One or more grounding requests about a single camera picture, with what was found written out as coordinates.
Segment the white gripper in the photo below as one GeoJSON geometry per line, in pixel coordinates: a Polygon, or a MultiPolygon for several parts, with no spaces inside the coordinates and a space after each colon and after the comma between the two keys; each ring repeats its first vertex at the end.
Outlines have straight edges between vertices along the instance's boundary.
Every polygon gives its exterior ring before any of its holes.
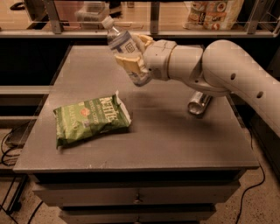
{"type": "Polygon", "coordinates": [[[149,72],[155,80],[168,81],[169,58],[177,46],[176,42],[163,39],[154,42],[150,36],[135,33],[132,34],[132,39],[139,50],[147,48],[143,56],[141,53],[118,53],[115,56],[117,64],[126,71],[136,74],[149,72]]]}

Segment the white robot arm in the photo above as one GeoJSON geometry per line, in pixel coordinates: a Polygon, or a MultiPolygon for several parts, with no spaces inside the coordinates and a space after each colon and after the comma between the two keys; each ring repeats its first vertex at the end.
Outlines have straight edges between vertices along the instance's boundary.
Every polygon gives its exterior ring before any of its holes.
{"type": "Polygon", "coordinates": [[[153,79],[181,81],[204,94],[242,98],[280,136],[280,82],[237,44],[221,39],[207,47],[154,41],[136,35],[139,52],[117,53],[124,69],[153,79]]]}

